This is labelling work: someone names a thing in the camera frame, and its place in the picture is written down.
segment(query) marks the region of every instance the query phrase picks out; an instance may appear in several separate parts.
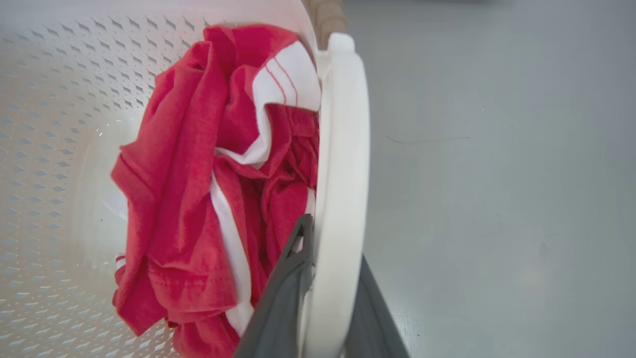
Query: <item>red stitching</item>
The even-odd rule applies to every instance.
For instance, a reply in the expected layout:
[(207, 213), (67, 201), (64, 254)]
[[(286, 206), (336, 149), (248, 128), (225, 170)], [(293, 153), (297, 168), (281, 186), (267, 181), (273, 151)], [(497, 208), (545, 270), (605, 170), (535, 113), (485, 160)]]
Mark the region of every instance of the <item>red stitching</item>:
[(270, 71), (270, 69), (267, 68), (267, 64), (265, 64), (265, 69), (267, 70), (267, 72), (270, 73), (270, 76), (272, 76), (274, 82), (276, 82), (276, 84), (279, 86), (280, 92), (282, 93), (282, 100), (284, 104), (287, 104), (287, 96), (285, 96), (285, 91), (282, 90), (282, 86), (280, 85), (276, 77), (274, 77), (274, 74)]
[(289, 80), (289, 83), (291, 83), (291, 86), (293, 87), (294, 92), (296, 92), (296, 106), (295, 107), (298, 107), (298, 91), (296, 90), (296, 86), (294, 85), (294, 82), (291, 80), (291, 77), (289, 77), (289, 73), (287, 73), (287, 71), (285, 71), (285, 69), (280, 65), (280, 63), (278, 62), (276, 57), (274, 57), (274, 61), (276, 61), (276, 64), (279, 65), (280, 69), (285, 73), (285, 76), (287, 76), (287, 79)]

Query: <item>clothing pile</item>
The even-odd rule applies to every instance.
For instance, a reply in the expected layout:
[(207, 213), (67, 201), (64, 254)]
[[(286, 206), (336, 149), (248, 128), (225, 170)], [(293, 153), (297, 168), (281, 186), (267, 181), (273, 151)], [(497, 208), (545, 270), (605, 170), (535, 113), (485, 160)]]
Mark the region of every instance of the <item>clothing pile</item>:
[(185, 357), (229, 357), (298, 217), (312, 212), (321, 90), (290, 31), (208, 27), (156, 89), (112, 178), (128, 200), (113, 305)]

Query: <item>red clothing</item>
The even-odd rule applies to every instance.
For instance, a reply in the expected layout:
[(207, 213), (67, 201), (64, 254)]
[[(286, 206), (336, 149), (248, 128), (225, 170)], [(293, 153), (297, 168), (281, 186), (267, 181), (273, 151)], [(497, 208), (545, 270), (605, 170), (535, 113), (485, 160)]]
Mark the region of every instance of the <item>red clothing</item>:
[[(137, 335), (168, 319), (179, 324), (174, 348), (186, 357), (229, 357), (236, 348), (242, 332), (224, 312), (245, 292), (258, 302), (315, 190), (320, 93), (317, 80), (301, 88), (315, 70), (299, 46), (273, 26), (209, 27), (156, 77), (137, 140), (121, 148), (112, 172), (128, 199), (113, 304)], [(215, 184), (220, 197), (211, 197)], [(224, 201), (230, 223), (219, 222)], [(240, 237), (247, 291), (222, 225)]]

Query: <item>white plastic basket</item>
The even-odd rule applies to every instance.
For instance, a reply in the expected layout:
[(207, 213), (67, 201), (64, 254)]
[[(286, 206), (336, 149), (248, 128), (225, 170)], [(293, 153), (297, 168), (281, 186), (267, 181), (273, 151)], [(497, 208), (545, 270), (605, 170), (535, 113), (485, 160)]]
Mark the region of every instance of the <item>white plastic basket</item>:
[(176, 356), (163, 322), (137, 338), (111, 306), (126, 223), (109, 172), (136, 137), (155, 75), (218, 23), (285, 27), (314, 53), (319, 255), (305, 347), (335, 354), (342, 344), (363, 243), (369, 118), (352, 39), (334, 34), (318, 49), (343, 27), (339, 1), (27, 0), (0, 4), (0, 356)]

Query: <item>red fabric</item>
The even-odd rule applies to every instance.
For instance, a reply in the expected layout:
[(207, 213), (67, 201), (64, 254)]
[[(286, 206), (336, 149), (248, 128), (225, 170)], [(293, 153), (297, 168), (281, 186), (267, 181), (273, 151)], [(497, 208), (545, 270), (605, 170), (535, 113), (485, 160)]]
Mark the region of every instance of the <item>red fabric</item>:
[(229, 357), (239, 337), (223, 312), (236, 305), (231, 267), (211, 202), (214, 169), (230, 203), (256, 304), (296, 219), (315, 190), (314, 112), (268, 105), (272, 151), (259, 168), (214, 156), (243, 153), (258, 136), (251, 83), (298, 38), (267, 25), (204, 30), (156, 77), (137, 140), (121, 148), (112, 178), (128, 199), (126, 265), (113, 305), (137, 335), (161, 319), (178, 324), (186, 357)]

